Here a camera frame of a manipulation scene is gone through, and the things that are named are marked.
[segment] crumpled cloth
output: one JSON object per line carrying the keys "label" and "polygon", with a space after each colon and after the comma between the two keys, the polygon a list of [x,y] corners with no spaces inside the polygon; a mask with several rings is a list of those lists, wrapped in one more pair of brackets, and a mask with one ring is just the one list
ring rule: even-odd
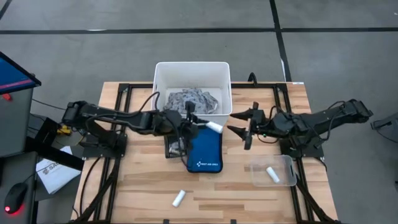
{"label": "crumpled cloth", "polygon": [[176,110],[180,114],[186,114],[185,102],[191,101],[195,104],[195,114],[212,114],[217,109],[218,101],[209,92],[202,92],[199,88],[187,88],[182,92],[170,93],[164,110]]}

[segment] blue pouch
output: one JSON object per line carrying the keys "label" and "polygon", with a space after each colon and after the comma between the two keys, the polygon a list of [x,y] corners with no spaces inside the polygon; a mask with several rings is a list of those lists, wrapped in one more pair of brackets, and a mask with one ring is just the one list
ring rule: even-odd
{"label": "blue pouch", "polygon": [[219,173],[223,170],[222,134],[206,128],[200,129],[192,139],[187,170],[192,173]]}

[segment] wooden tabletop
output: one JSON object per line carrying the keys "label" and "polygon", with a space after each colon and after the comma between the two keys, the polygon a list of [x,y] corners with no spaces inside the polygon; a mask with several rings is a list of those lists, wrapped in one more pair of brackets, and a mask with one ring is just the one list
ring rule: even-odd
{"label": "wooden tabletop", "polygon": [[[99,105],[114,108],[119,82],[106,82]],[[294,113],[310,113],[303,84],[287,83],[290,104]],[[130,112],[138,110],[152,89],[134,89]],[[271,89],[233,89],[233,112],[240,112],[259,102],[266,114],[274,106]],[[246,121],[229,118],[227,125],[247,126]],[[141,136],[126,130],[128,145],[121,161],[114,201],[112,223],[295,223],[289,187],[255,187],[248,165],[257,155],[280,154],[279,144],[264,144],[253,138],[251,150],[243,149],[240,138],[225,128],[223,131],[223,170],[219,174],[191,174],[179,158],[166,159],[163,137]],[[79,209],[83,181],[95,159],[85,162],[75,200]],[[88,179],[83,197],[83,210],[98,192],[103,168],[101,159]],[[308,188],[315,200],[330,217],[337,219],[325,168],[315,159],[303,160]],[[187,192],[178,208],[172,206],[180,190]],[[302,216],[305,206],[299,193]],[[101,219],[104,219],[108,194],[104,197]]]}

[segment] computer screen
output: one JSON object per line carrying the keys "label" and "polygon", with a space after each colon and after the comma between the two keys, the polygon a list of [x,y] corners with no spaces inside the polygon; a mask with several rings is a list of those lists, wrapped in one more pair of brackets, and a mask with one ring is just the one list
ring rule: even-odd
{"label": "computer screen", "polygon": [[32,74],[0,52],[0,94],[40,86]]}

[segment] clear plastic container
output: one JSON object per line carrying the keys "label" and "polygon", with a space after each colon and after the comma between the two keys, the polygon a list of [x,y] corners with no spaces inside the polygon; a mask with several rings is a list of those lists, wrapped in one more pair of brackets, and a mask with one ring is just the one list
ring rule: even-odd
{"label": "clear plastic container", "polygon": [[[271,167],[277,175],[279,182],[275,182],[267,172]],[[295,186],[297,179],[290,156],[256,156],[250,163],[251,180],[258,187]]]}

